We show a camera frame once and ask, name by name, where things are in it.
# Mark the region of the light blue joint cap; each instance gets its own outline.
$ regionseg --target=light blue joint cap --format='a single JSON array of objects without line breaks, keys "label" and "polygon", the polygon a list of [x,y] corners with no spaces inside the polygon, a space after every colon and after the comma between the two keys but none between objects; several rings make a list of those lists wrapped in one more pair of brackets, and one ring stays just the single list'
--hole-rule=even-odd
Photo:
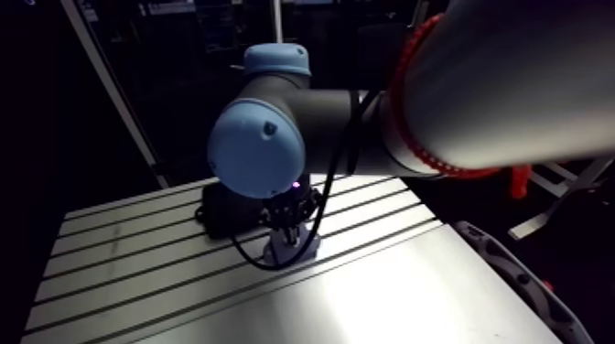
[{"label": "light blue joint cap", "polygon": [[232,102],[213,127],[211,170],[232,191],[270,199],[290,189],[303,173],[306,148],[295,124],[268,102]]},{"label": "light blue joint cap", "polygon": [[243,55],[245,74],[265,71],[311,76],[308,50],[298,44],[266,43],[249,47]]}]

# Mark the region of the aluminum table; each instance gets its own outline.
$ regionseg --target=aluminum table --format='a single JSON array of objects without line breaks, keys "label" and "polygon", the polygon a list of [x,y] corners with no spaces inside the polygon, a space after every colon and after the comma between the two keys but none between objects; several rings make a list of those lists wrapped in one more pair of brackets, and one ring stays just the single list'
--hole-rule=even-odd
[{"label": "aluminum table", "polygon": [[397,178],[338,177],[317,258],[278,273],[203,235],[215,182],[67,214],[22,343],[560,342]]}]

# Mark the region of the red cable chain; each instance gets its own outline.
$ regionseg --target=red cable chain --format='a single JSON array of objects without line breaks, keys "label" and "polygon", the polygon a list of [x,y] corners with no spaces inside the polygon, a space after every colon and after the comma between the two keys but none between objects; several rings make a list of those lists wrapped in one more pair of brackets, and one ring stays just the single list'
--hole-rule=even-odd
[{"label": "red cable chain", "polygon": [[404,51],[402,51],[402,56],[399,59],[399,63],[397,64],[397,69],[395,70],[395,75],[391,80],[391,85],[389,86],[389,94],[391,97],[391,110],[393,112],[393,117],[395,120],[395,125],[397,126],[397,130],[399,134],[402,136],[402,139],[405,141],[408,148],[418,156],[421,161],[428,165],[431,168],[439,171],[440,173],[446,174],[450,177],[459,177],[459,178],[478,178],[478,177],[487,177],[492,175],[493,173],[499,171],[499,168],[485,168],[485,169],[464,169],[460,167],[453,167],[450,164],[447,164],[435,156],[432,156],[423,148],[410,134],[410,130],[408,129],[408,124],[404,118],[404,77],[405,72],[410,65],[410,61],[412,57],[416,54],[416,51],[421,46],[423,41],[429,33],[436,27],[436,24],[442,19],[444,15],[440,14],[437,16],[432,16],[429,18],[423,25],[415,30],[413,35],[406,39]]}]

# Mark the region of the metal pole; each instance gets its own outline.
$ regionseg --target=metal pole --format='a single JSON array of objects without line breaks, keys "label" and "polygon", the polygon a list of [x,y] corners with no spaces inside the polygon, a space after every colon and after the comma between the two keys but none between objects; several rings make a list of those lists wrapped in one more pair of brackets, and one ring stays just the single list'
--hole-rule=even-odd
[{"label": "metal pole", "polygon": [[[92,36],[88,31],[88,28],[83,22],[83,18],[79,13],[79,8],[77,8],[77,6],[75,5],[74,0],[61,0],[61,3],[62,7],[64,7],[66,15],[69,17],[69,21],[72,24],[72,27],[74,28],[75,32],[77,33],[77,36],[79,37],[79,41],[83,45],[85,52],[88,54],[88,57],[90,58],[90,61],[92,62],[92,65],[96,70],[98,77],[101,78],[102,85],[109,93],[109,97],[111,97],[113,105],[115,105],[115,109],[117,109],[117,112],[120,114],[120,117],[122,117],[122,121],[124,122],[126,129],[128,129],[128,133],[130,133],[130,135],[133,137],[136,147],[139,149],[139,152],[141,152],[141,155],[146,160],[150,169],[152,169],[152,166],[156,164],[156,158],[154,156],[154,153],[147,144],[145,136],[143,135],[143,133],[141,133],[141,130],[136,123],[135,118],[130,113],[128,106],[124,98],[122,97],[122,94],[117,89],[117,86],[113,81],[111,73],[109,72],[104,63],[103,57],[98,52],[98,49],[96,48]],[[155,176],[161,188],[168,188],[168,182],[164,177],[158,176],[156,174]]]},{"label": "metal pole", "polygon": [[271,8],[274,13],[275,43],[284,43],[282,34],[282,0],[271,0]]}]

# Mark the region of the black cable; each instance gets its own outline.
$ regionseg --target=black cable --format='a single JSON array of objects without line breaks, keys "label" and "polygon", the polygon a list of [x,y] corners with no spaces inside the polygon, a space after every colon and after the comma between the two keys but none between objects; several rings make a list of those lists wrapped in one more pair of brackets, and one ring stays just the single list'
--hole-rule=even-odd
[{"label": "black cable", "polygon": [[254,258],[252,258],[237,242],[237,238],[234,234],[231,235],[231,242],[239,252],[239,254],[245,259],[246,262],[251,265],[266,271],[279,271],[286,269],[287,267],[296,263],[303,254],[308,250],[309,245],[314,241],[316,234],[318,232],[318,227],[320,227],[320,222],[322,221],[322,217],[325,213],[325,206],[327,205],[327,200],[329,199],[329,193],[331,192],[331,186],[333,185],[333,177],[335,176],[335,172],[338,170],[338,164],[340,163],[340,158],[342,153],[344,152],[344,148],[346,147],[347,141],[352,134],[352,130],[355,129],[353,125],[355,121],[358,121],[363,114],[367,111],[367,108],[372,104],[373,100],[380,94],[380,91],[371,90],[367,93],[365,98],[361,104],[354,109],[351,113],[351,118],[348,121],[348,124],[344,127],[344,132],[342,133],[341,139],[338,141],[338,145],[336,149],[333,151],[333,155],[331,156],[331,162],[329,163],[329,171],[327,172],[327,179],[325,180],[325,187],[322,191],[322,204],[318,207],[318,212],[316,214],[316,218],[314,219],[314,224],[312,225],[312,230],[309,232],[306,241],[301,245],[301,248],[294,256],[289,258],[287,261],[276,264],[276,265],[268,265],[257,262]]}]

